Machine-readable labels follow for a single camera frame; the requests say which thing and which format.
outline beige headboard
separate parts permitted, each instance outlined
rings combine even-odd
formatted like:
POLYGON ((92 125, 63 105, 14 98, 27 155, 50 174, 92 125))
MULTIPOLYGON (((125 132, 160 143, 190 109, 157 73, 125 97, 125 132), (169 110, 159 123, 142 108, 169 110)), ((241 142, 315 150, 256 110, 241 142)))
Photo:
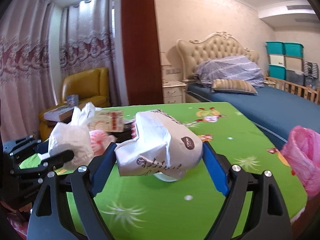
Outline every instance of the beige headboard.
POLYGON ((225 32, 213 33, 201 41, 177 41, 177 51, 182 60, 183 81, 194 79, 198 65, 206 60, 235 55, 245 55, 257 63, 258 52, 244 48, 233 36, 225 32))

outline curtain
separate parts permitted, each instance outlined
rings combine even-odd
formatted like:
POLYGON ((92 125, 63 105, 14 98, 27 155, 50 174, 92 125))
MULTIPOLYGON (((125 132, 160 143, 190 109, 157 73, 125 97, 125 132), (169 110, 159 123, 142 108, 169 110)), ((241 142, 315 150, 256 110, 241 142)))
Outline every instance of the curtain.
POLYGON ((48 58, 52 9, 47 0, 13 0, 0 20, 3 141, 38 137, 38 114, 53 105, 48 58))
POLYGON ((87 0, 64 8, 60 68, 64 79, 88 69, 107 67, 111 105, 119 106, 111 10, 112 0, 87 0))

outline nightstand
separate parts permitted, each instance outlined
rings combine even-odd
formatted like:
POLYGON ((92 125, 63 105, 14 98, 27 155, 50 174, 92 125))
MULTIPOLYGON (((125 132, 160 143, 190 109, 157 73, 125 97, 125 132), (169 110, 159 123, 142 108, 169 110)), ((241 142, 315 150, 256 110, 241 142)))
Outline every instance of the nightstand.
POLYGON ((179 104, 186 102, 187 84, 180 81, 162 83, 163 100, 165 104, 179 104))

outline blue gripper pad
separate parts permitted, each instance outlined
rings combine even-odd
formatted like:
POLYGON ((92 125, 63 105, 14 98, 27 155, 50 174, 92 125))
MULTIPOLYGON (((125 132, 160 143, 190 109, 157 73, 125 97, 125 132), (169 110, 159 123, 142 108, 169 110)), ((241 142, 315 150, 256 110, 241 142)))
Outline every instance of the blue gripper pad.
POLYGON ((230 188, 228 186, 228 175, 223 170, 221 164, 216 158, 216 153, 208 142, 203 143, 202 159, 210 174, 210 177, 218 191, 227 196, 230 188))
POLYGON ((112 168, 116 163, 116 153, 115 153, 116 146, 117 145, 115 143, 112 143, 106 149, 103 155, 97 156, 92 160, 92 161, 94 160, 101 161, 99 167, 97 168, 97 170, 95 171, 95 173, 91 178, 92 188, 90 190, 90 193, 94 197, 103 190, 108 180, 108 177, 112 171, 112 168))

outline striped pillow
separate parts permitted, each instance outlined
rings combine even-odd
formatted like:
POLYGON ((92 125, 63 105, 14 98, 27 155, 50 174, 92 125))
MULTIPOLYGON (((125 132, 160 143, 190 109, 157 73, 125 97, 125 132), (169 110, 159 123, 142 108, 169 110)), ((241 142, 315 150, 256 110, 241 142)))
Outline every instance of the striped pillow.
POLYGON ((211 88, 213 92, 217 91, 252 95, 258 94, 250 83, 236 79, 215 79, 211 88))

